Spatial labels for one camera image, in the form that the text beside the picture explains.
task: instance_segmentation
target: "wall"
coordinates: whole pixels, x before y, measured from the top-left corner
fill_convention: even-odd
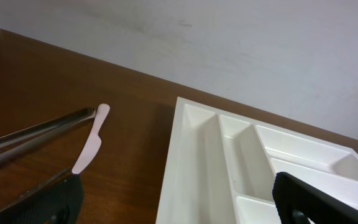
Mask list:
[[[358,0],[0,0],[0,26],[358,139]]]

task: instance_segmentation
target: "white tray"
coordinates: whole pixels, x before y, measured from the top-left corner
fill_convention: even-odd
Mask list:
[[[156,224],[280,223],[281,171],[358,209],[353,149],[178,98]]]

